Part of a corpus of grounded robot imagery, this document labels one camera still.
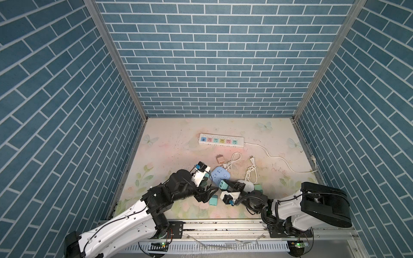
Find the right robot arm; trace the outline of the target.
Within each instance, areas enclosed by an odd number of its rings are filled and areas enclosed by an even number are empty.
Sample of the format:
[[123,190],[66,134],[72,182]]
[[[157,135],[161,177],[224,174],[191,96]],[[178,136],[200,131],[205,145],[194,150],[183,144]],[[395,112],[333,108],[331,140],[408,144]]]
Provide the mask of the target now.
[[248,189],[245,182],[221,180],[221,200],[231,206],[243,205],[260,215],[270,231],[298,235],[318,225],[338,228],[352,226],[350,202],[345,191],[311,182],[281,200],[273,200],[260,190]]

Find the teal USB charger plug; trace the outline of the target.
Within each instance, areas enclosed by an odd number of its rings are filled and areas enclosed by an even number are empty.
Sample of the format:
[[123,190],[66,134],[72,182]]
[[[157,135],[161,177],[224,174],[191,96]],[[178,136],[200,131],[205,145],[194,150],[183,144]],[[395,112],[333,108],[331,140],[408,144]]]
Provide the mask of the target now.
[[209,200],[209,205],[211,206],[217,206],[218,204],[218,196],[217,195],[213,195],[211,197],[211,199]]
[[228,186],[228,184],[226,183],[225,180],[220,181],[220,183],[219,183],[219,189],[220,190],[226,191],[228,189],[228,187],[229,186]]

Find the green USB charger plug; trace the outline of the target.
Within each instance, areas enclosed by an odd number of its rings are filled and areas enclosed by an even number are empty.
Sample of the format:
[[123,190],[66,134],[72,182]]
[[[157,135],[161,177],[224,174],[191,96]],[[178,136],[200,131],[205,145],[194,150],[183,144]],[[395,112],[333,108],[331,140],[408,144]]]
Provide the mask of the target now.
[[261,193],[264,192],[261,184],[255,184],[255,185],[254,185],[254,189],[255,189],[256,191],[260,191]]

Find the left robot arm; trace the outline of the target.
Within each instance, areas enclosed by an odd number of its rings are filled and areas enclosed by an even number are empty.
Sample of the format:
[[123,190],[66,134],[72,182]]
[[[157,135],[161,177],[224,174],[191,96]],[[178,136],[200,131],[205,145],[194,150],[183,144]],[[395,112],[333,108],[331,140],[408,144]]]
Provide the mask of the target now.
[[201,186],[204,175],[205,172],[191,174],[181,169],[105,224],[82,234],[69,233],[64,241],[64,256],[110,258],[141,240],[164,236],[170,225],[164,212],[171,209],[175,201],[194,197],[198,202],[207,203],[218,191],[217,187]]

